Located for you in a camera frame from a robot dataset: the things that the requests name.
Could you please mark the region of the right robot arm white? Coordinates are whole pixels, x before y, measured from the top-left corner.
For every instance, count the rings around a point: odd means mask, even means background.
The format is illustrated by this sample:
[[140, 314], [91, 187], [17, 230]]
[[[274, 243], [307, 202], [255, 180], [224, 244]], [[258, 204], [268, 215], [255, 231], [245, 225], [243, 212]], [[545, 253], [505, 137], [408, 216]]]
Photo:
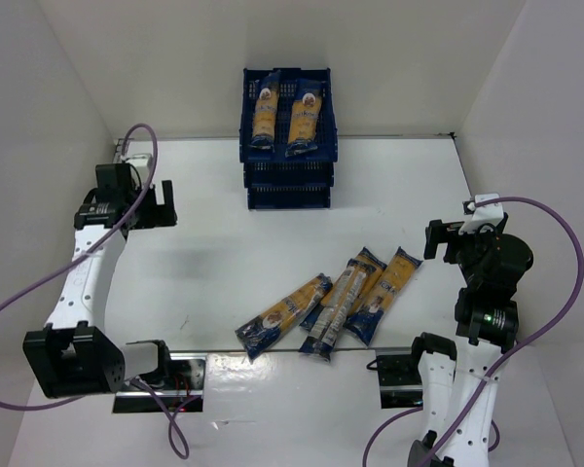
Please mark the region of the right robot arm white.
[[422, 381], [424, 428], [413, 441], [411, 466], [486, 466], [500, 371], [492, 369], [516, 343], [517, 284], [533, 264], [521, 239], [504, 232], [506, 222], [485, 222], [471, 231], [464, 223], [433, 220], [425, 230], [425, 259], [447, 246], [444, 261], [456, 265], [465, 285], [455, 305], [456, 334], [423, 333], [412, 356]]

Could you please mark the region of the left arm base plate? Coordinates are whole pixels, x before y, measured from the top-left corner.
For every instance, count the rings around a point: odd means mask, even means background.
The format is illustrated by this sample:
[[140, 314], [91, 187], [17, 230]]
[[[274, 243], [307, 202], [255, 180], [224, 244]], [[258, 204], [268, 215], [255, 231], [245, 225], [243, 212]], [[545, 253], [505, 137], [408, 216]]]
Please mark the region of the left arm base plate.
[[[201, 413], [205, 383], [206, 354], [172, 352], [168, 363], [168, 375], [148, 379], [147, 383], [174, 413]], [[162, 409], [144, 390], [125, 384], [115, 396], [112, 413], [161, 413]]]

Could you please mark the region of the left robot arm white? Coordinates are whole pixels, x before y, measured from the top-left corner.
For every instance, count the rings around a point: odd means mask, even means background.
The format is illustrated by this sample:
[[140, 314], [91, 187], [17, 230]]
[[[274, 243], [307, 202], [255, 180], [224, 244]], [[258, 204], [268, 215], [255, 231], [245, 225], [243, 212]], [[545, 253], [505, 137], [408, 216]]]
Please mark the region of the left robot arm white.
[[142, 153], [95, 168], [97, 185], [74, 215], [78, 264], [43, 329], [28, 332], [22, 344], [48, 398], [117, 393], [135, 377], [154, 385], [169, 376], [164, 341], [115, 344], [104, 333], [111, 282], [129, 233], [177, 223], [172, 183], [162, 182], [158, 198], [147, 181], [152, 167], [152, 156]]

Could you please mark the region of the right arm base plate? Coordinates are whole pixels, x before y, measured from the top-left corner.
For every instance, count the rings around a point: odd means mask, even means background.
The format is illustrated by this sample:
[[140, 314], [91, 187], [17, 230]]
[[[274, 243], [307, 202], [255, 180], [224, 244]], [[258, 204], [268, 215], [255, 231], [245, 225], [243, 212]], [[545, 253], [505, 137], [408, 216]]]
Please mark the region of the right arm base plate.
[[378, 354], [366, 369], [377, 375], [383, 410], [422, 406], [422, 382], [411, 353]]

